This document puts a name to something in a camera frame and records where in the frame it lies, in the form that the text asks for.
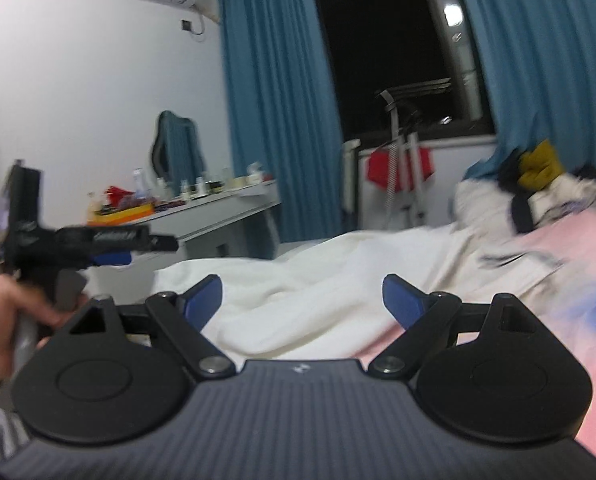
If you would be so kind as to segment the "person's left hand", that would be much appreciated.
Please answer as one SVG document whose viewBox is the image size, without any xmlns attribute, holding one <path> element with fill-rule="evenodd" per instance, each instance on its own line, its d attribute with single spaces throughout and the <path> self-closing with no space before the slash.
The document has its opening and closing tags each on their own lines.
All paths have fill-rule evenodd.
<svg viewBox="0 0 596 480">
<path fill-rule="evenodd" d="M 50 303 L 42 289 L 19 283 L 9 275 L 0 275 L 0 383 L 13 375 L 15 333 L 18 318 L 22 314 L 33 321 L 51 327 L 62 327 L 75 310 L 83 307 L 89 297 L 80 294 L 74 306 L 67 311 L 58 311 Z"/>
</svg>

